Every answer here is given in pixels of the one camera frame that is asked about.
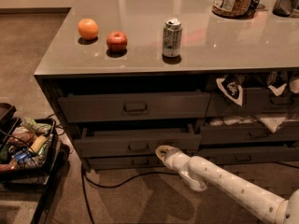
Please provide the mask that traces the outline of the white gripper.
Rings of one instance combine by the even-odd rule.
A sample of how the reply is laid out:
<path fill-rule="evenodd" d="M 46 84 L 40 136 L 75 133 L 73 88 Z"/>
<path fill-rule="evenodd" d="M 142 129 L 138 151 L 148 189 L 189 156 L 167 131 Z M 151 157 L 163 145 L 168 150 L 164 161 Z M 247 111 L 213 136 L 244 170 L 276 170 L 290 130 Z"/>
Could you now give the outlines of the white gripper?
<path fill-rule="evenodd" d="M 170 146 L 158 146 L 155 150 L 157 158 L 170 170 L 179 172 L 185 172 L 188 170 L 188 164 L 191 159 L 178 148 Z"/>

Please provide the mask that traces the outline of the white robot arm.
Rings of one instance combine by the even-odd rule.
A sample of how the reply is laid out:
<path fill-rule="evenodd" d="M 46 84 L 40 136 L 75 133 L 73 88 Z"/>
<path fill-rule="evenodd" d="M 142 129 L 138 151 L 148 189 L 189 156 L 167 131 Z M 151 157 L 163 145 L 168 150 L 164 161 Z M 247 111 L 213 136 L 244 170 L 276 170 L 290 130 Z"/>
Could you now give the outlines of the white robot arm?
<path fill-rule="evenodd" d="M 205 191 L 206 182 L 218 187 L 257 217 L 263 224 L 299 224 L 299 190 L 286 200 L 220 168 L 200 156 L 190 157 L 179 148 L 162 145 L 156 156 L 185 184 L 197 192 Z"/>

